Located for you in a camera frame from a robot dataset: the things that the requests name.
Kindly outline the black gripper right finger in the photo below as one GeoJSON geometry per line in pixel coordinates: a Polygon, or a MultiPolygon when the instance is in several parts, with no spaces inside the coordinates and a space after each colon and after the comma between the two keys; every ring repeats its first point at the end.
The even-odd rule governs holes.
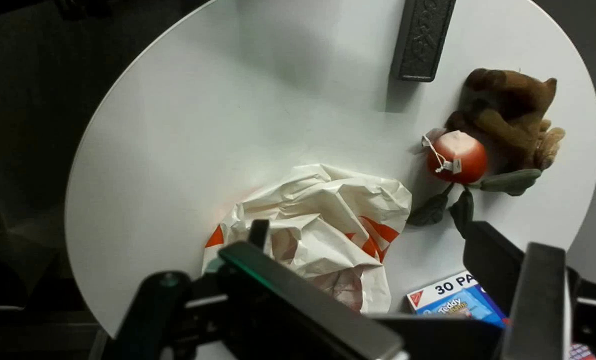
{"type": "Polygon", "coordinates": [[[565,250],[514,245],[488,222],[467,226],[464,265],[509,314],[496,360],[567,360],[568,273],[565,250]]]}

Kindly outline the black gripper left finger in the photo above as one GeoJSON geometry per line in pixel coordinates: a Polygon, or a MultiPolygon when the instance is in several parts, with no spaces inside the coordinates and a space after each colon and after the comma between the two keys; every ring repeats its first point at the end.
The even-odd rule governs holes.
{"type": "Polygon", "coordinates": [[[268,222],[218,251],[218,283],[234,305],[239,360],[404,360],[404,340],[267,256],[268,222]]]}

